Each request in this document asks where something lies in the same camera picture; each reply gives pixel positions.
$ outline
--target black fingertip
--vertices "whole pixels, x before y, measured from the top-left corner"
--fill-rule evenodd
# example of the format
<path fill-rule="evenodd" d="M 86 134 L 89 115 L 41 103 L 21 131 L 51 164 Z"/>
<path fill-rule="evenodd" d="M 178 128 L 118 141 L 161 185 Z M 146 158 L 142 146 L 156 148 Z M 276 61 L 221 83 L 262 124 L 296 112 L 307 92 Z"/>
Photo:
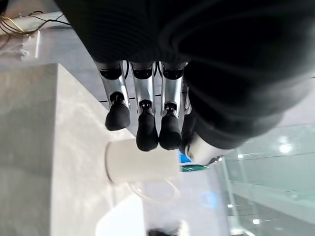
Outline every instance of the black fingertip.
<path fill-rule="evenodd" d="M 174 150 L 180 147 L 181 142 L 182 134 L 178 119 L 173 114 L 167 114 L 162 118 L 159 144 L 166 150 Z"/>
<path fill-rule="evenodd" d="M 122 103 L 113 104 L 106 117 L 105 126 L 108 130 L 120 130 L 130 125 L 130 112 Z"/>
<path fill-rule="evenodd" d="M 142 151 L 151 151 L 158 146 L 158 132 L 154 115 L 144 113 L 139 116 L 137 146 Z"/>

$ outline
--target cable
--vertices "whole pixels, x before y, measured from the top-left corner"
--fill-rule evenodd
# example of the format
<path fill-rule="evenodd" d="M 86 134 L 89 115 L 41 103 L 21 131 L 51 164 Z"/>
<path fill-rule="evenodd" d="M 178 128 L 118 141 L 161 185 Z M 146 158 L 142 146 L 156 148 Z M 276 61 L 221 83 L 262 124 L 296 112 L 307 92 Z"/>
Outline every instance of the cable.
<path fill-rule="evenodd" d="M 10 34 L 13 37 L 17 37 L 17 38 L 23 38 L 26 36 L 31 36 L 33 35 L 35 32 L 37 32 L 39 29 L 41 29 L 46 23 L 48 22 L 58 22 L 58 23 L 62 23 L 68 26 L 71 26 L 71 24 L 67 23 L 67 22 L 63 22 L 63 21 L 59 21 L 58 19 L 63 16 L 63 14 L 59 17 L 57 17 L 55 20 L 54 19 L 49 19 L 49 20 L 44 20 L 40 17 L 37 16 L 33 16 L 33 14 L 35 12 L 32 12 L 31 14 L 29 14 L 28 16 L 22 16 L 22 17 L 35 17 L 37 19 L 40 19 L 42 21 L 44 21 L 38 28 L 36 28 L 35 30 L 31 30 L 31 31 L 24 31 L 18 24 L 16 24 L 11 18 L 9 17 L 5 17 L 5 16 L 1 16 L 1 20 L 0 20 L 0 29 L 3 30 L 6 34 Z M 3 19 L 7 19 L 9 21 L 11 21 L 18 29 L 15 29 L 14 27 L 10 26 L 7 22 L 5 22 Z"/>
<path fill-rule="evenodd" d="M 59 17 L 57 17 L 57 18 L 55 19 L 55 21 L 58 20 L 61 16 L 63 16 L 63 14 L 61 14 Z"/>
<path fill-rule="evenodd" d="M 31 16 L 31 15 L 33 15 L 33 14 L 35 14 L 35 13 L 41 13 L 41 14 L 44 14 L 44 12 L 43 11 L 33 11 L 33 12 L 31 12 L 28 16 Z"/>
<path fill-rule="evenodd" d="M 132 192 L 134 192 L 138 197 L 140 197 L 141 199 L 147 201 L 147 202 L 151 202 L 151 203 L 168 203 L 168 202 L 171 202 L 177 198 L 180 197 L 180 191 L 179 189 L 170 181 L 165 181 L 166 183 L 168 183 L 172 188 L 173 188 L 173 191 L 174 191 L 174 194 L 172 197 L 170 198 L 167 198 L 167 199 L 163 199 L 163 200 L 158 200 L 158 199 L 154 199 L 154 198 L 150 198 L 142 193 L 140 193 L 133 185 L 133 183 L 128 183 L 128 186 L 129 188 L 131 189 Z"/>
<path fill-rule="evenodd" d="M 3 19 L 11 21 L 20 31 L 25 32 L 17 23 L 15 23 L 10 17 L 2 16 Z"/>

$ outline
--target glass panel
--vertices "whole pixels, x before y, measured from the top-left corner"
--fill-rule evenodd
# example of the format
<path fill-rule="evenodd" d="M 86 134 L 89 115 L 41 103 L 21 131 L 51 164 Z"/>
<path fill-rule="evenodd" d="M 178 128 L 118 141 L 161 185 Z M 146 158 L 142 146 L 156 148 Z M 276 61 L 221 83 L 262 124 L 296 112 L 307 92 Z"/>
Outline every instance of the glass panel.
<path fill-rule="evenodd" d="M 315 124 L 275 128 L 218 166 L 232 235 L 314 234 Z"/>

